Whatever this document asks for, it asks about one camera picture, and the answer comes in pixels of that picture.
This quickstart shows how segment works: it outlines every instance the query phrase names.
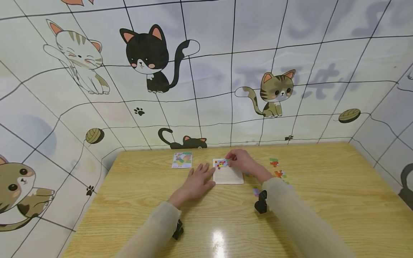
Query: black object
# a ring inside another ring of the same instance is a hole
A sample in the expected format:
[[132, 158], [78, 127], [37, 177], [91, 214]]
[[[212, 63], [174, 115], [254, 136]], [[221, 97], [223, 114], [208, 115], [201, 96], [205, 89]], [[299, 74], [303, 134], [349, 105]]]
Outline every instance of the black object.
[[178, 240], [178, 238], [183, 234], [183, 227], [182, 226], [183, 226], [182, 221], [178, 220], [178, 224], [176, 225], [176, 230], [172, 235], [172, 237], [175, 240]]
[[258, 196], [258, 201], [255, 202], [254, 207], [255, 209], [260, 213], [266, 213], [267, 212], [267, 202], [265, 201], [267, 199], [267, 191], [264, 190], [259, 193]]

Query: forearm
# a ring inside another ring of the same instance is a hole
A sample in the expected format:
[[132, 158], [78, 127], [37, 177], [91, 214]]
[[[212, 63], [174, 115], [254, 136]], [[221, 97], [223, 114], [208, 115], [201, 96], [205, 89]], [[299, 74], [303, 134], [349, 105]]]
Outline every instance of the forearm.
[[267, 191], [267, 205], [306, 257], [355, 257], [332, 228], [280, 178], [264, 182], [263, 189]]
[[151, 258], [172, 237], [181, 211], [174, 204], [162, 202], [145, 224], [123, 246], [117, 258]]

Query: picture card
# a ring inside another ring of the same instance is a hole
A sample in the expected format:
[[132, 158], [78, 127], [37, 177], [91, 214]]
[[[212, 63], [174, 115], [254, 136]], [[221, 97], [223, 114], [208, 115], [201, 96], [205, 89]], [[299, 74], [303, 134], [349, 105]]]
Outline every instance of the picture card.
[[230, 167], [226, 159], [213, 159], [215, 173], [213, 180], [218, 185], [241, 185], [244, 183], [242, 172]]
[[191, 168], [192, 152], [176, 152], [173, 155], [172, 168]]

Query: black and white cat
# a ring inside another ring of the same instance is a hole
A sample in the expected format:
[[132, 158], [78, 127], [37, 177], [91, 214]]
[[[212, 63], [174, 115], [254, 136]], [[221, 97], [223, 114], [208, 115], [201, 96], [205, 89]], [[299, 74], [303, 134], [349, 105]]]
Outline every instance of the black and white cat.
[[199, 43], [195, 40], [185, 40], [175, 51], [175, 70], [172, 83], [161, 72], [169, 62], [164, 33], [158, 24], [154, 24], [149, 33], [136, 33], [121, 28], [123, 40], [126, 42], [126, 56], [129, 63], [138, 73], [146, 74], [149, 92], [164, 93], [173, 88], [179, 79], [179, 66], [184, 57], [196, 54]]

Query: right hand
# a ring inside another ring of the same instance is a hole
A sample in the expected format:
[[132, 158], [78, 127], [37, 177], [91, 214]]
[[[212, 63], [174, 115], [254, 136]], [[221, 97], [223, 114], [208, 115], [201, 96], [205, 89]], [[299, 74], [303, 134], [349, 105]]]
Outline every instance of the right hand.
[[225, 156], [230, 166], [235, 167], [243, 173], [254, 174], [254, 171], [260, 166], [248, 152], [244, 149], [233, 149]]
[[244, 149], [233, 149], [225, 156], [229, 159], [230, 166], [235, 167], [243, 173], [252, 174], [261, 184], [273, 178], [273, 175], [268, 172], [262, 165], [258, 164], [248, 152]]

